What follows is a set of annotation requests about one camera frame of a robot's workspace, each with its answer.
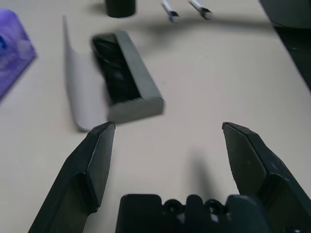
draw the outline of dark object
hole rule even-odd
[[[240,194],[259,198],[276,233],[311,229],[311,201],[285,164],[250,129],[224,123],[223,130]]]
[[[120,203],[116,233],[272,233],[256,198],[232,195],[225,206],[197,195],[186,205],[158,195],[126,195]]]
[[[108,178],[115,126],[94,128],[62,166],[30,233],[82,233],[97,212]]]
[[[107,14],[114,18],[129,17],[135,14],[136,0],[105,0]]]
[[[104,74],[112,104],[140,98],[131,72],[115,36],[97,35],[92,39],[92,48],[101,72]]]
[[[241,195],[205,204],[191,195],[186,205],[157,195],[126,195],[116,233],[310,233],[311,201],[283,162],[258,134],[224,123],[233,177]],[[82,233],[100,206],[106,184],[114,126],[90,132],[58,174],[32,233]]]

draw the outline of purple container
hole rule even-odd
[[[35,56],[17,15],[0,8],[0,99]]]

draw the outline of black cylinder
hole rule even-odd
[[[135,14],[136,0],[105,0],[107,15],[114,18],[129,17]]]

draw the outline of beige table surface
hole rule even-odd
[[[225,202],[237,194],[223,121],[260,134],[311,196],[311,96],[256,0],[208,0],[205,21],[183,0],[171,24],[158,0],[134,17],[105,16],[95,0],[2,0],[25,26],[38,58],[0,103],[0,232],[27,232],[63,162],[83,140],[72,121],[63,74],[62,15],[73,46],[95,33],[129,32],[166,101],[163,116],[116,128],[102,207],[86,233],[113,233],[120,198],[189,194]]]

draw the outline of purple object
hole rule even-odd
[[[0,99],[35,56],[17,15],[0,8]]]

